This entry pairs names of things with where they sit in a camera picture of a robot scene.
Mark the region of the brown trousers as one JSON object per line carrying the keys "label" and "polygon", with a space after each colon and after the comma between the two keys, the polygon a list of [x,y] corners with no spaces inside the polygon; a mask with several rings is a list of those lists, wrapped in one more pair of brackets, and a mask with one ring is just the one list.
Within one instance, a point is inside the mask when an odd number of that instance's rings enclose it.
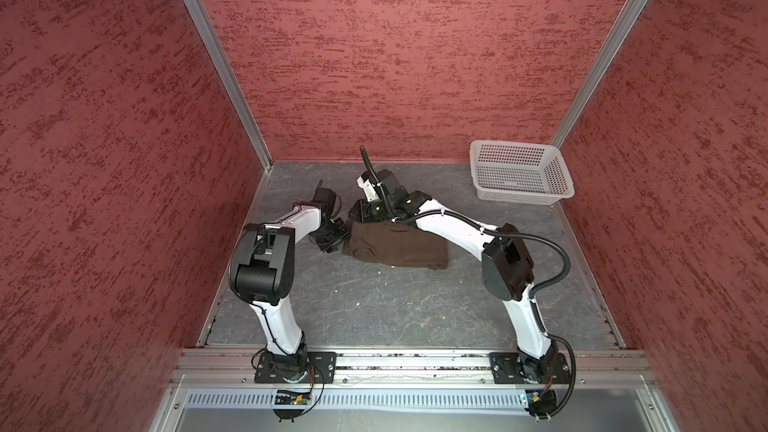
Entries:
{"label": "brown trousers", "polygon": [[394,267],[445,270],[448,242],[431,232],[392,222],[351,222],[343,254],[362,262]]}

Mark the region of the white plastic basket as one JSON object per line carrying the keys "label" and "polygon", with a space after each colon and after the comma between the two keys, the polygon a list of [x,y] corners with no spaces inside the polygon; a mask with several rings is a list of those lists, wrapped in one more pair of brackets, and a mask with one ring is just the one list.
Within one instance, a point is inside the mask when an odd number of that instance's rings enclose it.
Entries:
{"label": "white plastic basket", "polygon": [[475,140],[470,168],[481,200],[551,206],[575,195],[564,157],[551,145]]}

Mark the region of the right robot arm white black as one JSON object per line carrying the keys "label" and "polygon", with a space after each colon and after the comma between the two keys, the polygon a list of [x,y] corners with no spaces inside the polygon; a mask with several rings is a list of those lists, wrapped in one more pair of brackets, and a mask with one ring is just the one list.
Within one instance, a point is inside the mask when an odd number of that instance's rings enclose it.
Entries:
{"label": "right robot arm white black", "polygon": [[[503,375],[528,383],[564,377],[564,355],[557,345],[567,342],[547,331],[535,300],[538,291],[570,272],[570,257],[558,244],[523,234],[511,224],[498,227],[477,222],[420,191],[360,199],[349,210],[346,225],[350,236],[344,253],[365,262],[444,269],[449,242],[469,252],[480,261],[482,284],[502,301],[516,336],[517,352],[510,364],[501,366]],[[527,239],[558,253],[562,269],[557,275],[535,282]]]}

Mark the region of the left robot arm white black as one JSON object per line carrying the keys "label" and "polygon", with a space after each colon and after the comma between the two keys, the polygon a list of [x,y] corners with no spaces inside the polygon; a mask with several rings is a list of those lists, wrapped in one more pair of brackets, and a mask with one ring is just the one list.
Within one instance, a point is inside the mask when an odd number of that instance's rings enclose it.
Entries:
{"label": "left robot arm white black", "polygon": [[299,202],[273,222],[243,227],[228,265],[232,293],[257,315],[266,337],[256,365],[258,375],[286,383],[312,383],[306,336],[298,325],[290,292],[295,280],[296,245],[308,238],[320,251],[339,250],[348,229],[333,204]]}

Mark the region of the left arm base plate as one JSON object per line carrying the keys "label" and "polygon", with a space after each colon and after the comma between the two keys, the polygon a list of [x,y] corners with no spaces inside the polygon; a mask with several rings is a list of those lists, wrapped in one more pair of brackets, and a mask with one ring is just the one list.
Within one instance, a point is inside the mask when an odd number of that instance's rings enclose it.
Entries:
{"label": "left arm base plate", "polygon": [[254,382],[280,385],[329,384],[334,381],[337,358],[335,352],[315,351],[295,356],[262,352],[251,360]]}

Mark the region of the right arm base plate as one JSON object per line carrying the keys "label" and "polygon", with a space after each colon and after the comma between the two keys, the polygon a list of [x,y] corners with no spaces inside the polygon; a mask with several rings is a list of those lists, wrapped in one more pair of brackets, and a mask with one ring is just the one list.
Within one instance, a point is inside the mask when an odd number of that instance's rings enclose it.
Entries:
{"label": "right arm base plate", "polygon": [[572,377],[565,355],[559,352],[541,359],[491,352],[489,362],[495,384],[565,385]]}

